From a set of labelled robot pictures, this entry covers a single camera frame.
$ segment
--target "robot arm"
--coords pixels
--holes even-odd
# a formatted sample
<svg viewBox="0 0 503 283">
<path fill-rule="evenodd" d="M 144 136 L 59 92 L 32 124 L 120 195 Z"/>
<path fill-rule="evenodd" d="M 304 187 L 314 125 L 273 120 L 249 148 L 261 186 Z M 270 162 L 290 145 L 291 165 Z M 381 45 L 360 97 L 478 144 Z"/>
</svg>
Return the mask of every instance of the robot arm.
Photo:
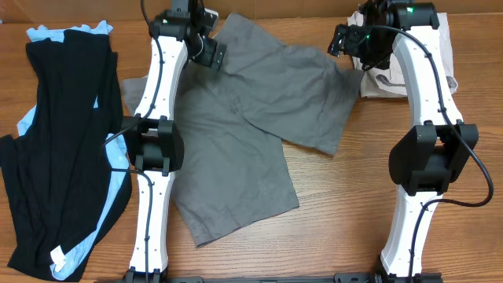
<svg viewBox="0 0 503 283">
<path fill-rule="evenodd" d="M 167 281 L 167 213 L 184 156 L 173 121 L 174 101 L 188 60 L 217 70 L 222 65 L 226 46 L 209 37 L 217 25 L 218 13 L 198 0 L 173 0 L 171 9 L 151 23 L 152 60 L 145 92 L 134 117 L 123 117 L 122 123 L 130 162 L 146 178 L 138 177 L 133 256 L 125 277 L 117 282 Z"/>
<path fill-rule="evenodd" d="M 393 53 L 404 75 L 411 130 L 390 154 L 390 175 L 397 184 L 397 202 L 376 278 L 382 282 L 392 279 L 405 282 L 413 231 L 421 209 L 428 201 L 442 198 L 449 183 L 461 173 L 469 153 L 454 138 L 442 116 L 434 72 L 424 51 L 404 35 L 379 29 L 376 25 L 402 29 L 427 47 L 436 66 L 440 66 L 441 95 L 445 108 L 449 109 L 446 114 L 450 121 L 456 122 L 456 128 L 471 149 L 478 140 L 478 131 L 475 125 L 464 125 L 447 86 L 441 68 L 439 21 L 435 7 L 431 3 L 413 4 L 413 1 L 404 0 L 370 0 L 361 6 L 360 12 L 365 15 L 364 26 L 337 26 L 329 53 L 338 56 L 344 52 L 359 57 L 364 65 L 381 69 L 389 68 L 389 56 Z M 440 276 L 421 274 L 421 254 L 436 205 L 430 205 L 424 213 L 412 252 L 413 274 L 419 276 L 421 282 L 442 281 Z"/>
</svg>

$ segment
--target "light blue shirt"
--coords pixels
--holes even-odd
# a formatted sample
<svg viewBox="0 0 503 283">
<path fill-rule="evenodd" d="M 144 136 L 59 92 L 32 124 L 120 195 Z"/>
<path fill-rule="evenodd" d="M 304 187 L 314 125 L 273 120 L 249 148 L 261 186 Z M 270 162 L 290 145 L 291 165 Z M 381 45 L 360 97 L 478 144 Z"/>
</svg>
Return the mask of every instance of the light blue shirt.
<svg viewBox="0 0 503 283">
<path fill-rule="evenodd" d="M 99 25 L 96 28 L 90 28 L 89 26 L 83 24 L 80 28 L 73 27 L 70 29 L 76 31 L 89 32 L 95 35 L 97 34 L 107 35 L 108 33 L 110 33 L 110 31 L 112 31 L 113 27 L 107 24 L 107 22 L 103 20 L 102 22 L 99 23 Z M 28 29 L 26 33 L 32 42 L 44 39 L 51 39 L 52 41 L 57 42 L 64 41 L 64 29 L 48 30 L 46 27 L 41 25 L 36 30 L 34 28 Z M 37 106 L 32 108 L 26 114 L 26 116 L 24 116 L 24 118 L 17 124 L 17 131 L 19 132 L 20 136 L 25 135 L 28 128 L 33 123 L 36 107 Z M 98 108 L 97 100 L 94 102 L 94 108 Z M 105 150 L 107 153 L 108 162 L 110 163 L 110 166 L 112 168 L 127 169 L 129 167 L 129 160 L 126 157 L 127 153 L 126 142 L 124 141 L 124 137 L 122 135 L 120 135 L 115 140 L 109 142 L 105 146 Z M 66 278 L 68 278 L 70 275 L 73 274 L 73 272 L 77 269 L 77 267 L 87 257 L 91 248 L 93 247 L 97 234 L 100 231 L 100 228 L 103 225 L 103 222 L 107 214 L 110 212 L 110 208 L 112 207 L 115 198 L 117 197 L 117 193 L 119 192 L 119 189 L 123 183 L 125 175 L 126 173 L 123 172 L 113 171 L 111 173 L 110 183 L 108 184 L 107 199 L 105 201 L 103 211 L 101 212 L 101 216 L 98 220 L 96 230 L 89 236 L 87 236 L 86 239 L 84 239 L 82 242 L 77 244 L 72 250 L 70 250 L 64 255 L 66 257 L 65 260 L 66 263 L 59 272 L 55 271 L 56 268 L 55 264 L 50 265 L 50 269 L 54 278 L 56 278 L 57 280 L 65 280 Z"/>
</svg>

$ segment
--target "wire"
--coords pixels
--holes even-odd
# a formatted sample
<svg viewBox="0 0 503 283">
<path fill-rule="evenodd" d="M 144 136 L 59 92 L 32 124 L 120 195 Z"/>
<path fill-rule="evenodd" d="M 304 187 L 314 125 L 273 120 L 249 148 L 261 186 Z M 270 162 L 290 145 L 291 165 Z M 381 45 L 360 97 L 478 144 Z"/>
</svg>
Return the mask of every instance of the wire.
<svg viewBox="0 0 503 283">
<path fill-rule="evenodd" d="M 152 38 L 154 39 L 154 41 L 156 42 L 157 49 L 159 50 L 159 75 L 157 77 L 156 90 L 154 90 L 154 96 L 152 97 L 152 102 L 150 103 L 150 107 L 149 107 L 149 110 L 147 111 L 147 113 L 143 117 L 141 117 L 136 123 L 133 123 L 129 127 L 126 127 L 124 129 L 122 129 L 121 131 L 119 131 L 117 134 L 114 134 L 110 138 L 107 138 L 107 140 L 103 143 L 102 146 L 107 145 L 109 142 L 113 141 L 114 139 L 119 137 L 121 134 L 124 134 L 128 130 L 141 124 L 141 122 L 143 122 L 145 119 L 147 119 L 150 116 L 150 113 L 152 113 L 153 109 L 156 107 L 156 99 L 157 99 L 157 94 L 159 93 L 160 80 L 163 77 L 163 64 L 164 64 L 163 51 L 160 48 L 158 36 L 155 36 L 154 33 L 152 32 L 152 28 L 150 26 L 150 20 L 149 20 L 149 17 L 147 16 L 147 13 L 145 11 L 145 0 L 140 0 L 140 3 L 141 3 L 141 13 L 143 14 L 143 19 L 147 23 L 147 26 L 149 27 L 149 33 L 152 36 Z"/>
<path fill-rule="evenodd" d="M 482 201 L 480 201 L 478 203 L 474 203 L 474 204 L 473 203 L 464 202 L 464 201 L 459 201 L 459 200 L 450 200 L 450 199 L 430 200 L 426 204 L 424 204 L 424 206 L 421 208 L 419 216 L 417 217 L 416 226 L 414 227 L 414 232 L 413 232 L 413 237 L 412 237 L 412 244 L 411 244 L 411 247 L 410 247 L 409 276 L 408 276 L 409 280 L 408 281 L 409 281 L 409 283 L 413 283 L 414 249 L 416 247 L 417 233 L 419 231 L 420 222 L 421 222 L 421 220 L 423 218 L 424 213 L 428 209 L 428 206 L 430 206 L 432 204 L 436 204 L 436 203 L 446 203 L 446 204 L 456 204 L 456 205 L 460 205 L 462 207 L 467 207 L 467 208 L 479 208 L 479 207 L 482 207 L 482 206 L 488 204 L 491 201 L 491 199 L 493 198 L 493 195 L 494 195 L 494 184 L 493 184 L 493 181 L 492 181 L 492 179 L 491 179 L 491 177 L 489 175 L 489 171 L 487 170 L 487 168 L 484 166 L 484 164 L 482 163 L 482 161 L 480 160 L 480 158 L 473 152 L 473 150 L 470 149 L 470 147 L 468 146 L 468 144 L 466 143 L 466 141 L 463 140 L 463 138 L 461 137 L 461 135 L 457 132 L 456 128 L 454 127 L 454 125 L 450 121 L 449 116 L 447 115 L 447 109 L 446 109 L 446 107 L 444 105 L 443 96 L 442 96 L 442 88 L 440 86 L 439 71 L 438 71 L 438 69 L 437 69 L 437 67 L 435 65 L 435 62 L 433 60 L 433 56 L 428 51 L 428 49 L 426 48 L 426 46 L 424 46 L 424 44 L 421 43 L 421 41 L 419 41 L 419 39 L 416 39 L 413 35 L 405 32 L 405 31 L 403 31 L 401 29 L 392 28 L 392 27 L 388 27 L 388 26 L 379 26 L 379 25 L 372 26 L 372 28 L 379 28 L 379 29 L 384 29 L 384 30 L 388 30 L 388 31 L 395 31 L 395 32 L 397 32 L 397 33 L 399 33 L 401 35 L 406 36 L 407 38 L 411 39 L 412 41 L 414 41 L 423 50 L 426 58 L 430 61 L 430 65 L 431 65 L 431 68 L 433 70 L 433 75 L 435 76 L 435 83 L 436 83 L 436 86 L 437 86 L 437 93 L 439 95 L 439 104 L 440 104 L 440 110 L 439 110 L 439 112 L 442 113 L 443 119 L 446 121 L 447 125 L 454 132 L 454 135 L 456 136 L 457 140 L 466 148 L 466 150 L 469 152 L 470 156 L 475 161 L 475 163 L 477 164 L 477 166 L 479 166 L 481 172 L 484 175 L 484 178 L 487 181 L 487 187 L 488 187 L 488 190 L 489 190 L 486 199 L 484 199 L 484 200 L 482 200 Z"/>
<path fill-rule="evenodd" d="M 388 52 L 388 53 L 384 54 L 384 55 L 383 55 L 383 56 L 382 56 L 382 57 L 381 57 L 381 58 L 377 61 L 377 63 L 375 63 L 375 64 L 373 64 L 373 65 L 370 65 L 369 67 L 365 66 L 365 67 L 362 69 L 362 71 L 367 72 L 367 71 L 368 71 L 368 70 L 370 70 L 371 68 L 375 68 L 375 67 L 376 67 L 378 64 L 380 64 L 382 61 L 387 60 L 387 59 L 390 57 L 390 55 L 391 55 L 392 53 L 393 53 L 393 51 L 391 51 L 391 52 Z"/>
<path fill-rule="evenodd" d="M 136 175 L 143 176 L 143 178 L 147 179 L 147 183 L 149 184 L 149 210 L 147 212 L 147 224 L 145 227 L 145 282 L 149 283 L 149 227 L 150 227 L 150 215 L 152 214 L 152 195 L 153 195 L 153 183 L 150 178 L 143 171 L 132 170 L 132 169 L 117 169 L 112 168 L 112 171 L 116 172 L 126 172 L 132 173 Z"/>
</svg>

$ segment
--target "gray fabric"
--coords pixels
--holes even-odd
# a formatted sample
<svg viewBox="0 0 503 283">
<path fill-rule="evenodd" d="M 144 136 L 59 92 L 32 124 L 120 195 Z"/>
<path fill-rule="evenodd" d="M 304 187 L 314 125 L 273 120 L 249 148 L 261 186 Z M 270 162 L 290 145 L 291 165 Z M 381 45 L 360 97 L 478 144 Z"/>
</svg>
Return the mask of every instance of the gray fabric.
<svg viewBox="0 0 503 283">
<path fill-rule="evenodd" d="M 221 70 L 189 64 L 174 110 L 185 160 L 173 198 L 197 247 L 299 206 L 281 139 L 334 154 L 363 76 L 237 14 L 215 38 L 227 44 Z M 122 82 L 130 113 L 145 84 Z"/>
</svg>

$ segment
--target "clothing tag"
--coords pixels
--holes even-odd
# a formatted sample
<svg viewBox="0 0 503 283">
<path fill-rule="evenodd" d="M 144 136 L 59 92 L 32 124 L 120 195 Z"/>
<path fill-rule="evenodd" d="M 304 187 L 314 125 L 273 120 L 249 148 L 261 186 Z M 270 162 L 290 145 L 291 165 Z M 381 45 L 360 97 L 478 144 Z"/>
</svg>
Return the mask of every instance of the clothing tag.
<svg viewBox="0 0 503 283">
<path fill-rule="evenodd" d="M 56 267 L 54 267 L 54 271 L 60 272 L 63 269 L 63 266 L 66 264 L 66 261 L 63 260 L 60 263 L 56 263 Z"/>
<path fill-rule="evenodd" d="M 50 252 L 50 258 L 53 259 L 53 262 L 56 264 L 56 269 L 57 266 L 61 265 L 61 268 L 65 265 L 66 261 L 66 256 L 64 256 L 63 250 L 61 250 L 61 246 L 57 246 L 54 250 Z"/>
</svg>

